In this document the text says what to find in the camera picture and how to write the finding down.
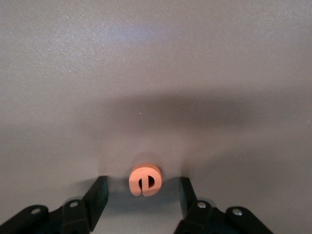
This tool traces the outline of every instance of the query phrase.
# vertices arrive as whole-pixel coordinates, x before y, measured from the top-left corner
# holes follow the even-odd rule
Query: orange letter
[[[135,166],[129,177],[130,191],[134,196],[139,196],[141,193],[144,196],[152,196],[160,190],[161,184],[160,170],[151,163]]]

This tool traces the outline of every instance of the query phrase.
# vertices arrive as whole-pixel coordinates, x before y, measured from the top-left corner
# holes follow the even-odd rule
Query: small orange object
[[[134,196],[143,193],[152,196],[160,190],[162,178],[160,170],[151,163],[141,163],[135,166],[129,177],[130,191]]]

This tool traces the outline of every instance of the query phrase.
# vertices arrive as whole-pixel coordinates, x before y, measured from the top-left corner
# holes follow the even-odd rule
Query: orange plastic object
[[[152,196],[160,190],[162,178],[160,170],[151,163],[141,163],[135,166],[129,177],[130,191],[134,196],[143,193]]]

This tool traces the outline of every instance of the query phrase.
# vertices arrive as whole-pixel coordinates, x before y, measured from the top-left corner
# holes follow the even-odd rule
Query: screw
[[[242,211],[240,209],[238,209],[238,208],[233,209],[232,212],[233,212],[234,215],[237,215],[237,216],[242,216],[243,215]]]
[[[199,208],[201,208],[201,209],[205,209],[205,208],[206,208],[206,203],[200,201],[200,202],[197,203],[197,206],[198,206]]]

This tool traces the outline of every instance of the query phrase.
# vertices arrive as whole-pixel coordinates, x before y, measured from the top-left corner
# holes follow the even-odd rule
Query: gray surface
[[[177,176],[312,233],[311,1],[1,1],[0,222],[109,175],[94,233],[172,233]],[[125,180],[154,162],[159,194]]]

